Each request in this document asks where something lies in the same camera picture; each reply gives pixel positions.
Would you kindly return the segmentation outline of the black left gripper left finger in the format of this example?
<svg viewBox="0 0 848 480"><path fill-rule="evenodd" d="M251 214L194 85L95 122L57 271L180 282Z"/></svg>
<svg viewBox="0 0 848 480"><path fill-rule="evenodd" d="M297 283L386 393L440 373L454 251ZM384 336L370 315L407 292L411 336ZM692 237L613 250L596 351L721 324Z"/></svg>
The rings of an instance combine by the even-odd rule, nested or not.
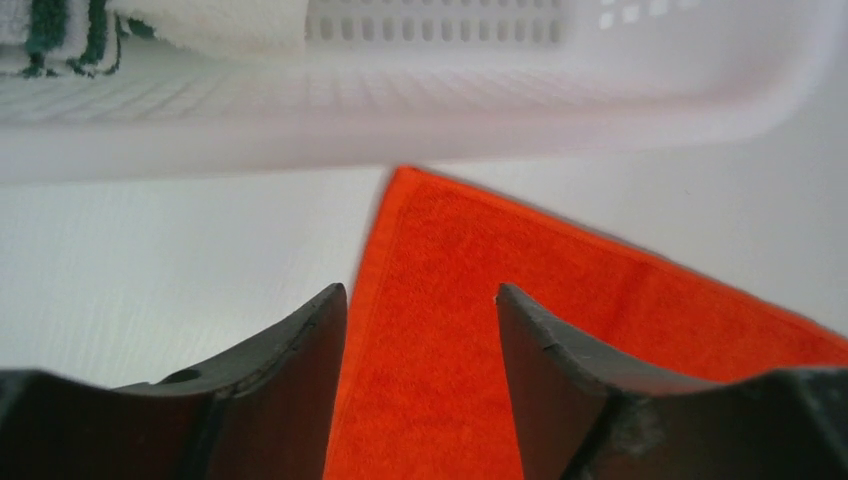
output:
<svg viewBox="0 0 848 480"><path fill-rule="evenodd" d="M1 374L5 479L319 479L347 327L332 284L283 320L157 383Z"/></svg>

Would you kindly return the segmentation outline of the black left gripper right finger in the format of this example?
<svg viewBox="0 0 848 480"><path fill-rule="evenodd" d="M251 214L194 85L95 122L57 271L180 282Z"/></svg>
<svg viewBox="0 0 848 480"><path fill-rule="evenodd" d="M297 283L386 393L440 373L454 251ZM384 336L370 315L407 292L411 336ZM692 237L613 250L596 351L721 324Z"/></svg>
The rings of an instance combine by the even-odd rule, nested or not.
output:
<svg viewBox="0 0 848 480"><path fill-rule="evenodd" d="M731 383L667 370L557 318L511 284L496 297L528 479L843 479L847 372Z"/></svg>

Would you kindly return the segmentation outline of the orange towel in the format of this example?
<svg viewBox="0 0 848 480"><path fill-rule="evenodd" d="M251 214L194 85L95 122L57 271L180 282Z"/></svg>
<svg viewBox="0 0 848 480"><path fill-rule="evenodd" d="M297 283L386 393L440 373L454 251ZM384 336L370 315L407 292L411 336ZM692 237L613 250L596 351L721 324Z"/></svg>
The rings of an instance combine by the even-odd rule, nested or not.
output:
<svg viewBox="0 0 848 480"><path fill-rule="evenodd" d="M659 255L413 167L390 177L360 262L324 475L522 479L506 362L512 285L654 365L733 382L847 363L847 339Z"/></svg>

